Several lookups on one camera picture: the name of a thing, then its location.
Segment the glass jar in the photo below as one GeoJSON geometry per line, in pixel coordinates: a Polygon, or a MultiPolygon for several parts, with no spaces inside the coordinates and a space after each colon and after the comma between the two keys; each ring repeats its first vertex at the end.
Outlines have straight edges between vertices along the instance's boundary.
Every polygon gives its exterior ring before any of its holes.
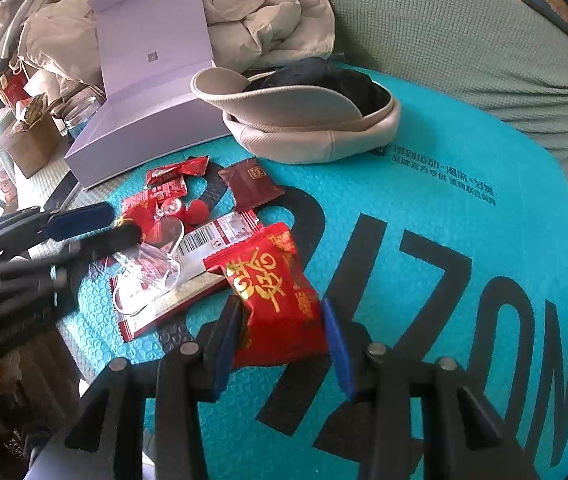
{"type": "Polygon", "coordinates": [[[92,96],[82,101],[80,104],[71,108],[71,111],[66,114],[64,124],[68,128],[68,134],[77,139],[88,121],[95,115],[96,111],[100,109],[101,103],[97,97],[92,96]]]}

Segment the teal foam mat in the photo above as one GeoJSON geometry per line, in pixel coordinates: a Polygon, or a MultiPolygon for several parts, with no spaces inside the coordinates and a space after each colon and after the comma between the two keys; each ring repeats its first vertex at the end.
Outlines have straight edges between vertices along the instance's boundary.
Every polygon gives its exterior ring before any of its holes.
{"type": "MultiPolygon", "coordinates": [[[[294,228],[308,259],[305,274],[320,295],[336,287],[348,303],[362,290],[354,318],[373,339],[428,362],[452,356],[485,381],[486,396],[535,457],[541,477],[564,478],[568,186],[562,171],[533,141],[480,110],[368,73],[402,103],[394,144],[383,156],[364,153],[331,164],[264,161],[287,188],[278,206],[259,216],[294,228]],[[340,260],[354,254],[362,267],[370,263],[368,278],[345,273],[331,285],[340,260]],[[439,296],[438,283],[455,286],[439,296]],[[429,301],[432,294],[437,301],[429,301]]],[[[197,155],[222,166],[250,156],[232,137],[183,150],[133,171],[109,202],[119,207],[138,192],[149,168],[197,155]]],[[[190,178],[188,186],[189,197],[197,197],[206,181],[190,178]]],[[[226,192],[213,215],[232,206],[226,192]]],[[[80,308],[65,320],[93,368],[100,371],[115,356],[134,363],[160,358],[157,332],[122,342],[107,290],[105,276],[84,280],[80,308]]],[[[191,334],[216,319],[228,294],[189,310],[191,334]]],[[[334,372],[324,367],[245,368],[231,376],[217,404],[201,404],[211,478],[357,478],[352,459],[365,414],[343,405],[334,372]]],[[[151,430],[153,407],[149,402],[151,430]]],[[[413,477],[421,478],[419,403],[413,407],[413,477]]]]}

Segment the open gift box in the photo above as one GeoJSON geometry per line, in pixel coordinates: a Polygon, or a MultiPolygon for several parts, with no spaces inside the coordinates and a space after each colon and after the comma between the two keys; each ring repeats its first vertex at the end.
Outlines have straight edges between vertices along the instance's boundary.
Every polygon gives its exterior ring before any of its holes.
{"type": "Polygon", "coordinates": [[[190,92],[213,65],[202,0],[90,0],[107,101],[64,160],[83,187],[229,134],[190,92]]]}

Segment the red candy wrapper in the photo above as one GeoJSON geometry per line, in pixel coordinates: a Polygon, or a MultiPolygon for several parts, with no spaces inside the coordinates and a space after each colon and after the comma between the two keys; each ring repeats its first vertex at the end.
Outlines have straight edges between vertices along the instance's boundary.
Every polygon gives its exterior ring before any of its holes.
{"type": "Polygon", "coordinates": [[[186,223],[190,225],[202,225],[208,221],[210,210],[206,202],[196,198],[192,200],[186,210],[186,223]]]}
{"type": "Polygon", "coordinates": [[[174,242],[184,231],[182,222],[177,218],[157,219],[157,198],[151,198],[129,207],[119,218],[115,225],[124,222],[135,222],[142,229],[142,241],[156,248],[163,248],[174,242]]]}
{"type": "Polygon", "coordinates": [[[122,211],[126,212],[131,207],[142,202],[146,202],[152,198],[155,198],[157,203],[161,205],[169,198],[179,198],[181,196],[186,196],[187,193],[184,177],[180,175],[178,178],[171,180],[170,182],[166,182],[161,186],[154,187],[153,189],[145,189],[139,193],[135,193],[133,196],[125,198],[122,200],[122,211]]]}
{"type": "Polygon", "coordinates": [[[165,200],[158,213],[163,217],[178,218],[182,222],[186,222],[186,205],[176,196],[165,200]]]}
{"type": "Polygon", "coordinates": [[[146,172],[146,187],[160,186],[160,184],[182,175],[202,176],[206,173],[207,166],[208,155],[196,156],[184,162],[176,162],[148,170],[146,172]]]}
{"type": "Polygon", "coordinates": [[[275,366],[328,350],[315,289],[302,272],[285,223],[257,232],[204,260],[244,303],[246,326],[234,365],[275,366]]]}
{"type": "Polygon", "coordinates": [[[235,210],[239,212],[255,209],[284,194],[255,157],[219,170],[218,175],[233,193],[235,210]]]}
{"type": "Polygon", "coordinates": [[[141,200],[133,207],[129,207],[115,220],[114,225],[122,225],[126,222],[134,222],[142,229],[142,241],[146,240],[146,236],[156,223],[155,213],[157,212],[157,198],[149,198],[141,200]]]}
{"type": "Polygon", "coordinates": [[[194,156],[180,163],[180,170],[184,175],[204,176],[208,167],[208,155],[194,156]]]}

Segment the black cloth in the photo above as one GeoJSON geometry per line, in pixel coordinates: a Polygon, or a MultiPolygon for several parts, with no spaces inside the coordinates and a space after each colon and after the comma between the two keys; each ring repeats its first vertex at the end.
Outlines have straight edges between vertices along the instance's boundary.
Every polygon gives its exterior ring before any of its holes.
{"type": "Polygon", "coordinates": [[[363,117],[385,107],[391,99],[389,92],[373,83],[368,75],[342,68],[321,57],[295,61],[269,76],[252,81],[244,92],[293,85],[320,86],[334,90],[349,98],[363,117]]]}

